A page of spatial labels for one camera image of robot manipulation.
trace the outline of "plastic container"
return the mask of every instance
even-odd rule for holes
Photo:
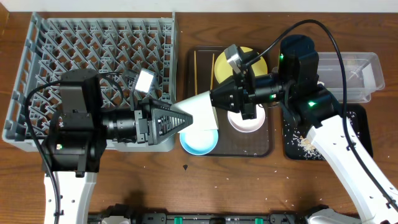
[[[334,52],[319,52],[318,75],[330,92],[343,101],[340,63]],[[347,80],[347,102],[366,103],[371,93],[385,87],[379,57],[371,52],[342,52]]]
[[[178,59],[178,26],[171,18],[50,18],[33,13],[27,31],[14,89],[11,95],[2,139],[24,151],[37,151],[27,133],[23,105],[26,96],[35,87],[58,80],[63,73],[92,68],[99,73],[121,72],[126,68],[142,67],[154,71],[157,82],[146,96],[130,94],[132,84],[114,76],[128,99],[120,106],[129,107],[129,98],[138,100],[152,97],[175,103],[175,79]],[[114,106],[119,93],[106,82],[100,81],[103,104]],[[49,128],[53,113],[62,106],[57,86],[47,88],[32,98],[29,118],[36,135],[42,141]],[[156,146],[107,140],[107,149],[126,152],[170,151],[175,138]]]

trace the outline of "yellow plate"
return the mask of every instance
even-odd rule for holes
[[[248,47],[241,47],[241,49],[245,53],[252,50]],[[256,62],[254,65],[252,65],[252,68],[253,68],[255,76],[267,74],[267,63],[262,57],[261,57],[260,61]],[[215,63],[214,74],[215,74],[215,77],[216,77],[218,83],[222,83],[224,80],[226,80],[228,77],[230,77],[233,74],[232,67],[226,61],[224,52],[221,53],[220,56],[217,57],[217,60]]]

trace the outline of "blue bowl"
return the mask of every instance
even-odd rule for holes
[[[217,130],[190,131],[180,133],[182,147],[190,154],[202,156],[216,147],[218,142]]]

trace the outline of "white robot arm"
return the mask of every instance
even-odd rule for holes
[[[389,193],[391,198],[396,199],[398,197],[397,189],[366,152],[350,125],[348,125],[348,132],[350,138],[356,143],[355,148],[358,154],[373,176],[375,176],[384,190]],[[322,121],[322,127],[320,128],[312,127],[307,139],[321,152],[344,185],[355,204],[361,223],[398,222],[397,211],[387,204],[387,200],[365,173],[353,152],[347,150],[348,143],[343,131],[343,119],[340,116],[336,115]],[[310,218],[308,222],[311,224],[339,223],[332,222],[332,220],[334,219],[314,214],[313,218]]]
[[[97,173],[86,172],[84,177],[76,177],[75,172],[54,172],[60,191],[59,224],[86,224],[88,207],[97,180]],[[54,224],[55,196],[50,177],[44,177],[45,185],[45,224]]]

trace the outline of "white plate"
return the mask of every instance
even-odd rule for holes
[[[250,133],[257,131],[264,124],[266,120],[266,111],[259,105],[256,105],[257,118],[256,119],[242,119],[241,113],[228,112],[228,121],[236,129],[242,133]]]

